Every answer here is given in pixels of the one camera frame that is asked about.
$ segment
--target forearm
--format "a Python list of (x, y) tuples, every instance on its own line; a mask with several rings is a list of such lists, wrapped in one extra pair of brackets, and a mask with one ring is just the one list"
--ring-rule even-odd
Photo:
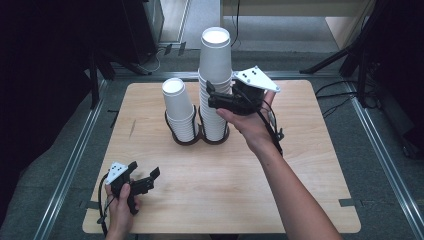
[(321, 206), (271, 144), (255, 149), (290, 239), (340, 239)]

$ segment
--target stack of paper cups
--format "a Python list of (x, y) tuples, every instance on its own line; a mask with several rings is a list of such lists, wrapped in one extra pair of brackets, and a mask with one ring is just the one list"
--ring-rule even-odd
[(230, 34), (219, 27), (206, 29), (202, 34), (200, 50), (199, 86), (200, 116), (203, 134), (209, 141), (220, 141), (227, 134), (227, 122), (208, 106), (206, 82), (215, 86), (216, 92), (230, 93), (232, 81)]
[(175, 137), (180, 142), (194, 140), (199, 127), (193, 120), (196, 110), (193, 106), (184, 82), (179, 78), (171, 78), (162, 84), (166, 105), (166, 120)]

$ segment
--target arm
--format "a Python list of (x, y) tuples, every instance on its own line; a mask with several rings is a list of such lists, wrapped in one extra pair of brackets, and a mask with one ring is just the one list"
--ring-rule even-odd
[[(268, 92), (265, 101), (271, 105), (274, 95)], [(289, 238), (341, 239), (324, 210), (277, 151), (259, 116), (256, 113), (238, 116), (226, 109), (218, 109), (217, 113), (234, 124), (257, 156)]]

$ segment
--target black tape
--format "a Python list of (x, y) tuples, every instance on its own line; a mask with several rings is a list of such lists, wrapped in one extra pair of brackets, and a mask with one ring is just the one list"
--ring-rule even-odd
[(95, 209), (95, 210), (99, 210), (99, 203), (98, 202), (93, 202), (93, 201), (81, 201), (80, 208), (84, 208), (84, 209)]
[(183, 43), (181, 43), (181, 45), (180, 45), (180, 50), (178, 51), (178, 56), (181, 56), (181, 55), (183, 55), (183, 54), (184, 54), (184, 50), (185, 50), (185, 45), (186, 45), (186, 43), (187, 43), (187, 42), (183, 42)]
[(172, 44), (166, 46), (165, 53), (163, 55), (168, 55), (172, 50)]
[(348, 199), (339, 199), (341, 207), (352, 207), (355, 206), (355, 201), (352, 198)]

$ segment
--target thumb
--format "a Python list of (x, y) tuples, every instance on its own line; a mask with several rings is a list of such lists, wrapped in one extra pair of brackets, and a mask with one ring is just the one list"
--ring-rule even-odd
[(130, 195), (131, 187), (128, 183), (125, 183), (121, 188), (121, 193), (119, 194), (119, 200), (127, 200)]
[(233, 123), (234, 113), (232, 113), (231, 111), (224, 108), (218, 108), (216, 110), (216, 114), (222, 117), (225, 121)]

